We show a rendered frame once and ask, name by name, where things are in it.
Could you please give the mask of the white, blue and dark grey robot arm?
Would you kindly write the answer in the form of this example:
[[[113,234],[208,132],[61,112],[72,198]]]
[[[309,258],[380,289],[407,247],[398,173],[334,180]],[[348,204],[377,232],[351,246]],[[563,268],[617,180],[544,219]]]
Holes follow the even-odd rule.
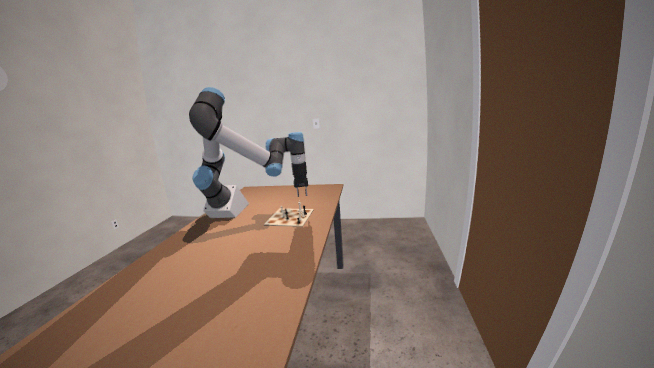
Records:
[[[272,177],[281,174],[284,151],[290,151],[291,155],[305,154],[302,132],[289,133],[288,137],[284,138],[268,139],[265,150],[225,127],[221,122],[224,100],[220,90],[213,87],[204,88],[189,112],[193,128],[204,137],[203,162],[201,167],[195,170],[192,179],[195,186],[205,195],[207,203],[215,209],[225,206],[231,198],[228,187],[222,186],[219,181],[225,161],[220,144],[265,167],[266,173]]]

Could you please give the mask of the brown and cream chessboard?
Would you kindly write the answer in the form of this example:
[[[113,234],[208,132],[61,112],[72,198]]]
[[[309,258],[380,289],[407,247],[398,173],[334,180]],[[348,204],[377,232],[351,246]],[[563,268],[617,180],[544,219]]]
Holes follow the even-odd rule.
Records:
[[[302,217],[302,212],[300,212],[302,218],[299,220],[300,224],[297,224],[299,209],[287,209],[289,220],[286,220],[286,216],[282,217],[283,213],[280,210],[281,208],[264,225],[303,227],[314,209],[305,209],[307,213],[305,217]]]

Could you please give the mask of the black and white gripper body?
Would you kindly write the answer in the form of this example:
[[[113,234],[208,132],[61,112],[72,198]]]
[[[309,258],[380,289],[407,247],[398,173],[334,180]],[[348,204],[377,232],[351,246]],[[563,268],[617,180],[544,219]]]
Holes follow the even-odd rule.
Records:
[[[292,172],[294,176],[294,187],[308,186],[307,167],[305,154],[291,155]]]

